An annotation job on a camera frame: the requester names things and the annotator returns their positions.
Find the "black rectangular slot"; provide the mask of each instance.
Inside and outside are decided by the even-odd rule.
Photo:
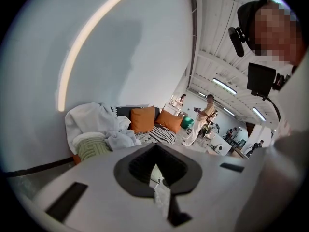
[[[54,201],[54,203],[46,210],[46,213],[57,221],[63,222],[86,191],[87,187],[88,185],[74,182]]]
[[[237,166],[237,165],[230,164],[230,163],[222,163],[220,167],[226,168],[226,169],[238,172],[238,173],[241,173],[245,168],[245,167]]]

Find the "black baseboard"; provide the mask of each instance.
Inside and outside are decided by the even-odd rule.
[[[69,163],[69,162],[72,162],[72,161],[74,161],[73,157],[69,157],[69,158],[66,158],[66,159],[63,159],[63,160],[59,160],[59,161],[55,161],[55,162],[52,162],[52,163],[36,166],[36,167],[33,167],[33,168],[29,168],[29,169],[23,169],[23,170],[18,170],[18,171],[14,171],[14,172],[6,172],[6,173],[3,173],[3,175],[4,175],[5,178],[11,178],[11,177],[19,177],[19,176],[23,176],[23,175],[27,175],[27,174],[34,174],[34,173],[41,172],[41,171],[44,171],[44,170],[47,170],[47,169],[51,169],[51,168],[61,166],[63,164],[66,164],[66,163]]]

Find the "beige shirt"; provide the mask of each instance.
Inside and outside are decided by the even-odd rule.
[[[214,111],[216,110],[216,106],[214,103],[208,103],[206,108],[202,111],[207,114],[207,116],[202,116],[200,114],[197,115],[197,120],[198,121],[205,121],[209,115],[211,115]]]

